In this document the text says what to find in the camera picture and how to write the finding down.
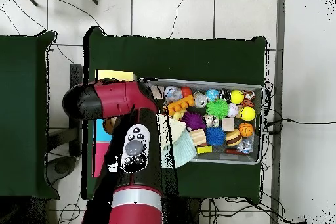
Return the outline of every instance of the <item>blue ball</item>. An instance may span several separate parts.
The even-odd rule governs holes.
[[[205,96],[207,97],[209,101],[215,101],[216,99],[219,99],[219,92],[215,89],[210,89],[210,90],[207,90],[207,92],[205,93]]]
[[[225,132],[221,127],[210,127],[205,130],[207,143],[210,146],[222,146],[225,140]]]

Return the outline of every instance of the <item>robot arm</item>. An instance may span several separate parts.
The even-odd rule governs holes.
[[[78,85],[65,94],[63,108],[78,120],[121,116],[83,224],[95,212],[102,213],[102,224],[162,224],[158,110],[145,84],[104,80]]]

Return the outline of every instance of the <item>orange toy block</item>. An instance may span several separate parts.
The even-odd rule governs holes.
[[[175,112],[180,112],[182,109],[187,109],[188,106],[195,105],[195,100],[192,95],[188,95],[179,101],[175,101],[168,105],[168,113],[170,116],[174,115]]]

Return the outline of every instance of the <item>dark green table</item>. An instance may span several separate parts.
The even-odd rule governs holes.
[[[89,81],[95,71],[131,71],[138,77],[215,81],[263,85],[266,39],[245,40],[156,39],[105,36],[92,27],[84,38],[84,66]],[[88,149],[93,143],[89,122]],[[87,196],[92,198],[96,179],[87,160]],[[188,162],[178,168],[181,196],[248,197],[259,202],[260,164],[210,164]]]
[[[45,180],[47,48],[55,33],[0,35],[0,195],[57,198]]]

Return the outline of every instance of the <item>gray plastic bin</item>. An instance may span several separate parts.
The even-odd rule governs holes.
[[[175,87],[189,87],[192,92],[200,91],[205,94],[208,89],[229,89],[229,90],[249,90],[255,92],[255,99],[253,103],[256,112],[256,118],[249,123],[255,127],[255,134],[253,136],[253,152],[248,155],[225,154],[227,147],[226,143],[222,146],[213,146],[213,152],[207,154],[197,154],[191,162],[213,162],[213,163],[227,163],[227,164],[258,164],[263,155],[263,129],[264,129],[264,87],[260,85],[242,85],[232,83],[216,83],[203,81],[184,81],[173,79],[158,79],[158,81],[149,81],[152,85],[157,86],[175,86]],[[199,109],[193,106],[188,107],[188,111],[197,112],[205,115],[205,108]],[[242,119],[234,119],[235,128],[243,123]]]

